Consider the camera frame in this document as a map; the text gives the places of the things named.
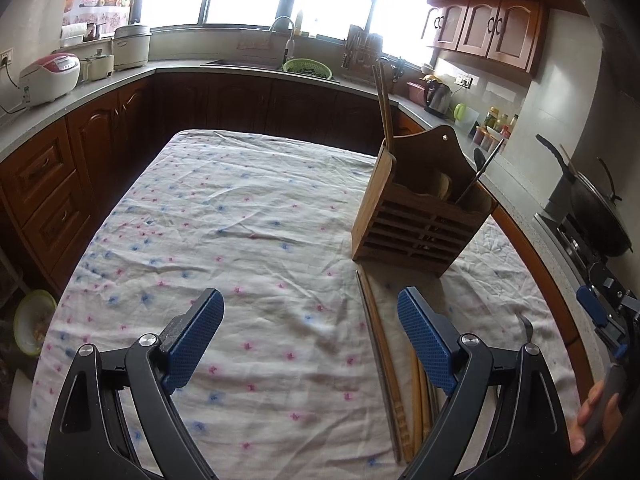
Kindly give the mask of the person's right hand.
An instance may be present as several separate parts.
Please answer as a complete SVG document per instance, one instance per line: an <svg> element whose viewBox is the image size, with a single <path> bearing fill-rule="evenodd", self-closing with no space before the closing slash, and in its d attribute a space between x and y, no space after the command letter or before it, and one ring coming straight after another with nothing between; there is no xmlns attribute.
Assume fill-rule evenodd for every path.
<svg viewBox="0 0 640 480"><path fill-rule="evenodd" d="M597 406L603 396L604 381L596 382L589 390L588 398L580 407L577 412L576 419L568 427L568 436L570 437L570 452L574 455L582 452L582 449L587 444L586 438L586 425L593 418L593 413L596 411ZM605 443L611 441L612 437L616 433L618 427L622 423L623 415L618 408L618 393L614 394L603 412L603 418L601 422L602 438Z"/></svg>

